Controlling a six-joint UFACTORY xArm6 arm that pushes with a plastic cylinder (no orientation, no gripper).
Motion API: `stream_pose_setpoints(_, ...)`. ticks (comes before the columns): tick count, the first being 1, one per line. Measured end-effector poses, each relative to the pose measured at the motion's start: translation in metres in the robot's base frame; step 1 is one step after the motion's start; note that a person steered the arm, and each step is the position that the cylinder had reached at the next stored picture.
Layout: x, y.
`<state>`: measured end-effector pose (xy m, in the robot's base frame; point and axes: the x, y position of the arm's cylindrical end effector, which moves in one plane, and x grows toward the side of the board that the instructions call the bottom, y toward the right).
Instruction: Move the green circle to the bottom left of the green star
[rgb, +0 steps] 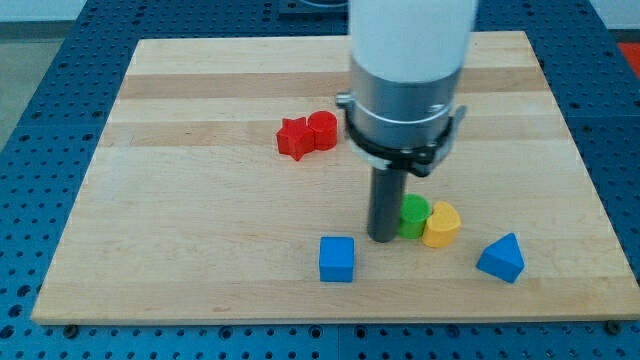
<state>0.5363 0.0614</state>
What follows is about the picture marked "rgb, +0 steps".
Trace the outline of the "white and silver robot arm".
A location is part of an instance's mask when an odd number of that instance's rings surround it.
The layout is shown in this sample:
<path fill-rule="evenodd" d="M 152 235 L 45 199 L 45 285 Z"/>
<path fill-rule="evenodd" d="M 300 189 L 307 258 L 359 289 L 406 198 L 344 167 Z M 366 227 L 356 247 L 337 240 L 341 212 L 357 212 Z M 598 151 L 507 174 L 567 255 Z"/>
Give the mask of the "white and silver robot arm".
<path fill-rule="evenodd" d="M 353 126 L 391 149 L 446 128 L 477 0 L 351 0 Z"/>

